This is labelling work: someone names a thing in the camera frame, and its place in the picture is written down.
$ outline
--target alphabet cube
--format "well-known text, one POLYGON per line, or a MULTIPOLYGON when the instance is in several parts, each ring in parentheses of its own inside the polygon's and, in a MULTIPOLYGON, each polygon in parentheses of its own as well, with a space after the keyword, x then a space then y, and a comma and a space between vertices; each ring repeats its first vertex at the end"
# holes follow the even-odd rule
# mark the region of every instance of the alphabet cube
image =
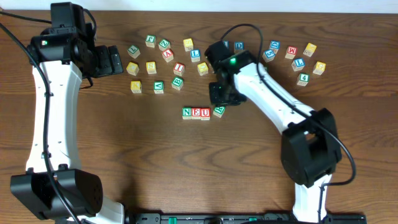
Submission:
POLYGON ((326 69, 326 64, 323 62, 317 62, 315 64, 315 66, 313 67, 313 72, 314 74, 317 75, 322 75, 322 73, 325 71, 326 69))
POLYGON ((193 40, 192 40, 192 38, 184 40, 184 49, 185 49, 186 52, 190 51, 190 50, 193 50, 193 40))
POLYGON ((266 50, 263 53, 262 58, 264 59, 264 61, 270 62, 275 58, 275 53, 272 50, 266 50))
POLYGON ((201 119, 200 118, 200 108, 192 108, 192 119, 201 119))
POLYGON ((132 81, 130 84, 132 93, 142 93, 142 85, 140 81, 132 81))
POLYGON ((280 47, 280 42, 276 40, 272 40, 271 43, 269 44, 269 49, 274 52, 274 54, 278 53, 280 47))
POLYGON ((287 47, 285 58, 293 59, 297 54, 296 47, 287 47))
POLYGON ((223 40, 223 43, 224 43, 225 47, 229 49, 229 41, 228 40, 223 40))
POLYGON ((165 51, 167 49, 171 48, 170 42, 166 39, 163 39, 162 41, 159 42, 159 49, 161 51, 165 51))
POLYGON ((129 65, 127 66, 126 70, 130 75, 137 75, 137 73, 139 71, 139 67, 136 63, 130 62, 129 65))
POLYGON ((176 63, 174 65, 174 69, 173 69, 174 75, 182 76, 184 71, 185 71, 185 65, 183 65, 181 63, 176 63))
POLYGON ((215 107, 213 110, 213 114, 219 118, 223 116, 224 112, 225 112, 225 106, 215 107))
POLYGON ((155 92, 155 94, 164 93, 163 81, 155 81, 154 82, 154 92, 155 92))
POLYGON ((307 74, 300 73, 300 75, 297 77, 297 85, 306 86, 308 81, 310 81, 310 76, 307 74))
POLYGON ((200 119, 202 121, 210 120, 210 108, 202 108, 202 109, 200 109, 200 119))
POLYGON ((184 80, 180 77, 175 77, 172 81, 172 87, 176 90, 181 90, 184 85, 184 80))
POLYGON ((317 49, 317 46, 315 44, 308 43, 303 54, 311 57, 312 54, 315 52, 315 49, 317 49))
POLYGON ((148 74, 156 74, 156 63, 147 62, 147 72, 148 74))
POLYGON ((242 52, 243 50, 244 50, 243 42, 235 42, 234 53, 237 54, 239 52, 242 52))
POLYGON ((199 50, 191 50, 191 61, 192 62, 200 62, 200 51, 199 50))
POLYGON ((192 119, 191 108, 182 108, 182 119, 192 119))
POLYGON ((167 49, 167 50, 163 51, 162 52, 162 56, 163 56, 163 59, 166 62, 169 62, 169 61, 174 59, 174 54, 173 54, 173 52, 170 49, 167 49))
POLYGON ((302 58, 293 60, 293 63, 292 63, 293 71, 295 71, 295 72, 300 71, 304 68, 304 66, 305 66, 305 63, 302 58))
POLYGON ((156 44, 156 37, 154 35, 147 35, 147 38, 145 40, 145 44, 147 47, 155 47, 156 44))
POLYGON ((138 47, 135 45, 132 45, 129 49, 127 49, 127 52, 133 58, 137 58, 141 54, 138 47))
POLYGON ((207 67, 206 62, 200 63, 198 65, 198 72, 200 76, 209 74, 209 68, 207 67))

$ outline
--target wood grain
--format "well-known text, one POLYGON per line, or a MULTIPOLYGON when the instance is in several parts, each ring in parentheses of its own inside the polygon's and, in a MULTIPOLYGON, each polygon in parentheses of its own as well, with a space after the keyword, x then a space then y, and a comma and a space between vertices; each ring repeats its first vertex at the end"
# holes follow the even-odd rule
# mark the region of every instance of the wood grain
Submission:
MULTIPOLYGON (((14 11, 50 19, 48 11, 14 11)), ((117 45, 123 65, 136 62, 138 76, 101 78, 78 100, 77 136, 83 169, 98 175, 104 192, 135 211, 165 213, 254 213, 291 210, 294 185, 279 160, 280 136, 250 101, 227 108, 221 119, 183 121, 183 106, 209 106, 208 83, 190 62, 182 40, 191 37, 202 54, 229 27, 254 23, 264 33, 264 49, 272 39, 281 50, 270 74, 299 100, 335 116, 340 138, 358 166, 357 179, 332 187, 327 208, 332 212, 362 212, 368 223, 395 223, 398 218, 398 16, 382 14, 93 12, 98 24, 97 45, 117 45), (175 59, 166 63, 160 50, 145 46, 147 34, 171 41, 175 59), (318 45, 304 56, 311 73, 317 60, 326 72, 311 75, 306 87, 295 84, 288 45, 299 56, 308 42, 318 45), (127 48, 141 55, 133 60, 127 48), (145 62, 157 62, 148 75, 145 62), (181 91, 172 89, 175 62, 186 65, 181 91), (141 80, 143 94, 133 95, 129 82, 141 80), (165 94, 155 95, 154 80, 165 82, 165 94)), ((46 27, 0 17, 22 43, 46 27)), ((230 34, 255 52, 255 31, 241 28, 230 34)), ((22 174, 33 138, 35 89, 31 66, 22 51, 0 33, 0 222, 39 223, 9 190, 11 175, 22 174)), ((350 175, 344 158, 333 180, 350 175)))

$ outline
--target green light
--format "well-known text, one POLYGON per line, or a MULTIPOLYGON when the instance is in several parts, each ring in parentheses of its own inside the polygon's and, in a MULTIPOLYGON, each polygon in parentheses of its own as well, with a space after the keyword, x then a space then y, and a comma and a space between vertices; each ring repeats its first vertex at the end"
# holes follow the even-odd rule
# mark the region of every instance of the green light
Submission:
POLYGON ((230 63, 231 65, 236 64, 236 58, 231 58, 231 60, 229 60, 229 63, 230 63))

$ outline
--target white background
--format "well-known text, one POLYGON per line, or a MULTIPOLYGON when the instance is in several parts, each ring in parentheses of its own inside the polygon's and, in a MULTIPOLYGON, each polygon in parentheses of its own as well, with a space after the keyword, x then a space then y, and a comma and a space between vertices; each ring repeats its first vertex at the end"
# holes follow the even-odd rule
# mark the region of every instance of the white background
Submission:
POLYGON ((398 0, 0 0, 3 9, 50 9, 71 1, 89 10, 398 13, 398 0))

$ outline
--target toy block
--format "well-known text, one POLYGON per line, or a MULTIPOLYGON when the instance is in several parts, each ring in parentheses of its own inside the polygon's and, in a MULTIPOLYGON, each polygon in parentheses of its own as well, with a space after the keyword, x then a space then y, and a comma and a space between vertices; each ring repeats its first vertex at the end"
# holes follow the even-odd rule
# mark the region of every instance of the toy block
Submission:
POLYGON ((300 75, 297 77, 297 85, 306 86, 308 81, 310 81, 310 76, 307 74, 300 73, 300 75))
POLYGON ((173 54, 173 52, 170 49, 167 49, 167 50, 163 51, 162 52, 162 56, 163 56, 163 59, 166 62, 169 62, 169 61, 174 59, 174 54, 173 54))
POLYGON ((278 53, 280 47, 280 42, 276 40, 272 40, 271 43, 269 44, 269 49, 274 52, 274 54, 278 53))
POLYGON ((145 44, 147 47, 155 47, 156 45, 156 37, 154 35, 147 35, 147 38, 145 40, 145 44))
POLYGON ((184 49, 185 51, 193 50, 193 40, 192 38, 188 38, 184 40, 184 49))
POLYGON ((184 80, 180 77, 175 77, 172 81, 172 87, 176 90, 181 90, 182 86, 184 86, 184 80))
POLYGON ((191 61, 192 62, 200 62, 200 51, 199 50, 191 50, 191 61))
POLYGON ((132 93, 142 93, 142 85, 140 81, 131 81, 130 89, 132 93))
POLYGON ((127 52, 132 58, 137 58, 141 54, 138 47, 135 45, 132 45, 129 49, 127 49, 127 52))
POLYGON ((264 59, 264 61, 270 62, 275 58, 275 53, 272 50, 266 50, 263 53, 262 58, 264 59))
POLYGON ((200 109, 200 119, 202 121, 210 120, 210 108, 202 108, 202 109, 200 109))
POLYGON ((323 62, 317 62, 315 64, 315 66, 313 67, 313 72, 314 74, 317 75, 322 75, 322 73, 325 71, 326 69, 326 64, 323 62))
POLYGON ((303 54, 311 57, 312 54, 315 52, 315 49, 317 49, 317 46, 315 44, 308 43, 303 54))
POLYGON ((185 72, 185 65, 183 65, 181 63, 176 63, 174 65, 173 72, 174 72, 174 75, 182 76, 182 74, 184 74, 184 72, 185 72))
POLYGON ((224 43, 225 47, 229 49, 229 41, 228 40, 223 40, 223 43, 224 43))
POLYGON ((213 110, 213 114, 217 117, 222 117, 225 112, 225 106, 215 107, 213 110))
POLYGON ((201 119, 200 118, 200 108, 192 108, 191 109, 192 119, 201 119))
POLYGON ((297 48, 288 46, 286 50, 285 58, 293 59, 297 54, 297 48))
POLYGON ((148 74, 156 74, 156 63, 147 62, 147 72, 148 74))
POLYGON ((159 42, 159 49, 161 51, 165 51, 167 49, 171 48, 170 42, 166 39, 163 39, 162 41, 159 42))
POLYGON ((198 72, 200 76, 209 74, 209 68, 207 67, 206 62, 198 65, 198 72))
POLYGON ((293 63, 292 63, 293 71, 295 71, 295 72, 300 71, 304 68, 304 66, 305 66, 305 63, 302 58, 293 60, 293 63))
POLYGON ((237 54, 244 50, 243 42, 235 42, 234 45, 234 53, 237 54))
POLYGON ((126 70, 130 75, 137 75, 137 73, 139 71, 139 67, 136 63, 130 62, 129 65, 127 66, 126 70))
POLYGON ((164 93, 163 81, 155 81, 154 82, 154 92, 155 92, 155 94, 164 93))
POLYGON ((182 108, 182 119, 192 119, 191 108, 182 108))

